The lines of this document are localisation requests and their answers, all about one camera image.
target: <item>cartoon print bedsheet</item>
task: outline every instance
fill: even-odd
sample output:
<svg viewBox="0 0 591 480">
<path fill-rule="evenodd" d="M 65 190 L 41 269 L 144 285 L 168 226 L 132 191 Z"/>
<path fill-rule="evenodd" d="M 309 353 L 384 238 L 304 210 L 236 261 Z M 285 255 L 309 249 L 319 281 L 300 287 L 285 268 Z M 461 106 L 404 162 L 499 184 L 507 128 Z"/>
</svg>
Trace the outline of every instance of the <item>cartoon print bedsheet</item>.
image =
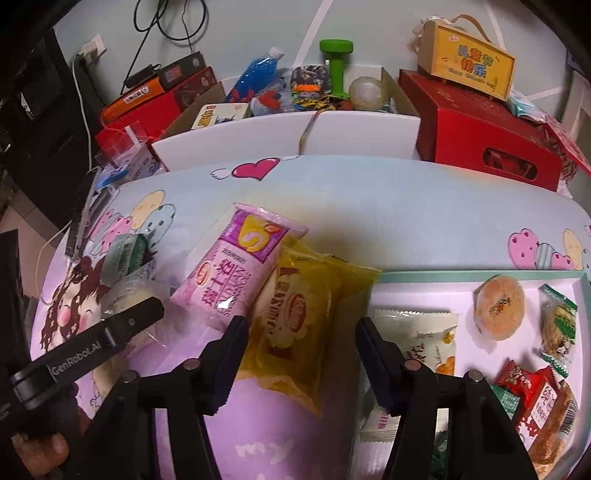
<svg viewBox="0 0 591 480">
<path fill-rule="evenodd" d="M 117 235 L 143 233 L 157 278 L 178 286 L 191 251 L 231 208 L 251 203 L 306 224 L 309 245 L 383 270 L 538 268 L 591 265 L 591 219 L 572 200 L 512 180 L 437 164 L 391 158 L 308 156 L 201 166 L 126 184 L 102 215 L 82 261 L 68 270 L 65 239 L 51 262 L 33 328 L 37 358 L 81 332 L 107 288 L 106 252 Z M 318 418 L 288 397 L 237 382 L 226 406 L 208 417 L 224 479 L 339 480 L 346 476 L 355 414 L 358 360 L 349 309 L 329 349 Z M 169 371 L 219 337 L 197 321 L 167 345 L 159 365 L 138 355 L 142 375 Z M 78 401 L 93 416 L 102 396 L 92 378 L 78 382 Z M 170 441 L 158 418 L 164 478 L 172 478 Z"/>
</svg>

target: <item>black box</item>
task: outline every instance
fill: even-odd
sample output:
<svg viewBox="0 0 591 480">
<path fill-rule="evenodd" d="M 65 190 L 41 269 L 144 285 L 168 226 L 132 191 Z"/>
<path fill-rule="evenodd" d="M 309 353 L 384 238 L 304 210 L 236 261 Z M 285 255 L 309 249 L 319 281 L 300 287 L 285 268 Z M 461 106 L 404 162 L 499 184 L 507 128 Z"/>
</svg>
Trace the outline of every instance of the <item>black box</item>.
<svg viewBox="0 0 591 480">
<path fill-rule="evenodd" d="M 205 60 L 203 60 L 203 55 L 201 55 L 200 51 L 196 51 L 159 69 L 158 78 L 160 79 L 160 85 L 162 85 L 165 92 L 168 92 L 172 87 L 204 68 Z"/>
</svg>

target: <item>blue packaging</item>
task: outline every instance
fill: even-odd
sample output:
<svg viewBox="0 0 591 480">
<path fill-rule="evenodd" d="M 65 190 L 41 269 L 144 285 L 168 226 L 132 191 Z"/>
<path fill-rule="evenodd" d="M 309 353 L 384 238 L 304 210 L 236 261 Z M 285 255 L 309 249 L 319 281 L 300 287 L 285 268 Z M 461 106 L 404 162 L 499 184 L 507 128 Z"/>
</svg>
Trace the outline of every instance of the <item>blue packaging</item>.
<svg viewBox="0 0 591 480">
<path fill-rule="evenodd" d="M 283 55 L 283 50 L 271 47 L 268 55 L 254 59 L 228 93 L 226 103 L 250 102 L 275 77 L 277 62 Z"/>
</svg>

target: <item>pink snack package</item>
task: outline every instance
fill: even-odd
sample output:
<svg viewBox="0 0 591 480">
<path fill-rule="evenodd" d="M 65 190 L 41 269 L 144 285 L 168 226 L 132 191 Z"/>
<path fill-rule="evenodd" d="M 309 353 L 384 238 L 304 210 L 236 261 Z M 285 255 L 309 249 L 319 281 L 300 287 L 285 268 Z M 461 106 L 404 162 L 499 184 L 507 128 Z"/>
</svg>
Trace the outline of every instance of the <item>pink snack package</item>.
<svg viewBox="0 0 591 480">
<path fill-rule="evenodd" d="M 170 298 L 193 318 L 225 331 L 234 315 L 246 316 L 279 256 L 283 237 L 303 237 L 307 227 L 265 209 L 235 203 L 234 216 Z"/>
</svg>

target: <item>power outlet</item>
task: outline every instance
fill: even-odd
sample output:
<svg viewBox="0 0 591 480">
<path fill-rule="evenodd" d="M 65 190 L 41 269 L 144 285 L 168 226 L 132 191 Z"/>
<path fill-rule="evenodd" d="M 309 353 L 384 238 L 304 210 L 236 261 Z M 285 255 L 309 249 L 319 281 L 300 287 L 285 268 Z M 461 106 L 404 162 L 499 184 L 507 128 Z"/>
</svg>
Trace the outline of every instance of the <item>power outlet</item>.
<svg viewBox="0 0 591 480">
<path fill-rule="evenodd" d="M 97 33 L 91 41 L 96 43 L 96 58 L 107 51 L 107 47 L 105 47 L 105 42 L 103 42 L 100 33 Z"/>
<path fill-rule="evenodd" d="M 84 58 L 88 63 L 92 63 L 106 51 L 107 48 L 105 47 L 105 42 L 103 42 L 100 34 L 96 34 L 92 40 L 82 45 L 80 53 L 84 55 Z"/>
</svg>

